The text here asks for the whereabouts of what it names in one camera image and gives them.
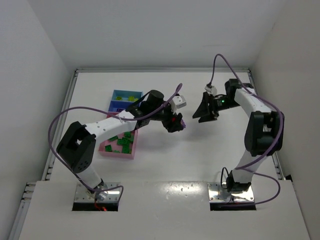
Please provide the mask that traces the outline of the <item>green lego plate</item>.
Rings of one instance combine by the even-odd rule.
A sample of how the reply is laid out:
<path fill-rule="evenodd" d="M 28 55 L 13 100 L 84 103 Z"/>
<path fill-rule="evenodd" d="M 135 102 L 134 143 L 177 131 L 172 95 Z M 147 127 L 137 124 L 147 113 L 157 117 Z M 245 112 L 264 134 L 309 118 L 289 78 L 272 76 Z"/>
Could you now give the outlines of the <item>green lego plate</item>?
<path fill-rule="evenodd" d="M 133 143 L 133 141 L 127 137 L 117 139 L 117 145 L 119 145 L 119 146 L 129 146 L 132 143 Z"/>

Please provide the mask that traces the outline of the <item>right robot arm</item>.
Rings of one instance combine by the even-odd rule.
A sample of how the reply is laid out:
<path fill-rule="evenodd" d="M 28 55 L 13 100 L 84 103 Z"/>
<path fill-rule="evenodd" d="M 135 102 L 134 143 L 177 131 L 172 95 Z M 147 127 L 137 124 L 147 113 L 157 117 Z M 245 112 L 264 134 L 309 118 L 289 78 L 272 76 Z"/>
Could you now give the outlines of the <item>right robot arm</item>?
<path fill-rule="evenodd" d="M 218 119 L 220 111 L 235 107 L 241 107 L 248 116 L 244 135 L 245 151 L 226 178 L 228 192 L 242 193 L 251 186 L 253 175 L 263 160 L 282 148 L 285 117 L 282 112 L 272 110 L 257 98 L 250 83 L 229 79 L 224 87 L 225 94 L 218 94 L 217 89 L 208 83 L 192 117 L 198 119 L 199 123 L 212 122 Z"/>

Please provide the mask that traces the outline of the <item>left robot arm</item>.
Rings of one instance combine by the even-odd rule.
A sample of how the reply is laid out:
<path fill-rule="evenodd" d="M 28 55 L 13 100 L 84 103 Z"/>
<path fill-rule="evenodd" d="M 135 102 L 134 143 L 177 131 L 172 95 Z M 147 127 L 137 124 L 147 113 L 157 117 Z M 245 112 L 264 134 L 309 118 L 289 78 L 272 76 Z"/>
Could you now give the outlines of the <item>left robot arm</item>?
<path fill-rule="evenodd" d="M 151 90 L 116 115 L 87 124 L 73 122 L 56 152 L 90 192 L 101 192 L 104 181 L 91 166 L 96 145 L 122 133 L 136 131 L 150 121 L 160 121 L 169 133 L 182 131 L 186 126 L 177 110 L 186 105 L 185 98 L 178 93 L 164 101 L 160 91 Z"/>

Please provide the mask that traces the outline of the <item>green two-stud lego brick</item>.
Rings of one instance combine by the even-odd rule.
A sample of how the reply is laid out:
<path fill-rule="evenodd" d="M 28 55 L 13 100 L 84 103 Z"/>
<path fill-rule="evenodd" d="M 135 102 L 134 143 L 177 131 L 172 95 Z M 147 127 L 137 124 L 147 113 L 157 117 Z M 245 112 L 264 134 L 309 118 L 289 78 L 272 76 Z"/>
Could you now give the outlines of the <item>green two-stud lego brick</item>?
<path fill-rule="evenodd" d="M 112 151 L 113 151 L 111 145 L 106 145 L 106 146 L 104 147 L 104 150 L 105 150 L 105 152 L 112 152 Z"/>

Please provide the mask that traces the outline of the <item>red purple lego stack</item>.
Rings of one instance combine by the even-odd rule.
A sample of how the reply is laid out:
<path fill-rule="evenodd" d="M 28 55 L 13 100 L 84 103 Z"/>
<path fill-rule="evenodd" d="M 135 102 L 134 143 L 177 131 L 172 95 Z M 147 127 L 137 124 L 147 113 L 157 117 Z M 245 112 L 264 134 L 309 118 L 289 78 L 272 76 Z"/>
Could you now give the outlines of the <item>red purple lego stack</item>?
<path fill-rule="evenodd" d="M 172 125 L 173 125 L 173 129 L 175 131 L 182 131 L 183 129 L 186 128 L 185 122 L 180 117 L 176 117 L 175 119 L 173 119 L 172 120 Z"/>

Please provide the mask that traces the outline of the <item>lime green long lego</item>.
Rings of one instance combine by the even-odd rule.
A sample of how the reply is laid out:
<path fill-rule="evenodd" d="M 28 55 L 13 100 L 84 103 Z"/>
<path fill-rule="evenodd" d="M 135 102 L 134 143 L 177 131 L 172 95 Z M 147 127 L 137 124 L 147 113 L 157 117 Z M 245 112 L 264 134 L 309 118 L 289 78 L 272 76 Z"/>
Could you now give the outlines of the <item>lime green long lego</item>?
<path fill-rule="evenodd" d="M 129 97 L 128 97 L 128 101 L 129 101 L 129 102 L 136 102 L 138 99 L 139 99 L 139 98 L 134 97 L 134 96 L 129 96 Z"/>

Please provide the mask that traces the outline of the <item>green square lego brick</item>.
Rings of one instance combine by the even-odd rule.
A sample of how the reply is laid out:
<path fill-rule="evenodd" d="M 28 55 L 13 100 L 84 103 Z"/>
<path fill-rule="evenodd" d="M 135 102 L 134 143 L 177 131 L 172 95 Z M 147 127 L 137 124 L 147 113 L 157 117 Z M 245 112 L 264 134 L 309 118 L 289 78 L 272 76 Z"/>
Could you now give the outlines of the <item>green square lego brick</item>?
<path fill-rule="evenodd" d="M 130 139 L 131 136 L 132 136 L 132 132 L 130 132 L 130 131 L 126 131 L 126 132 L 124 133 L 124 137 L 125 137 L 125 138 Z"/>

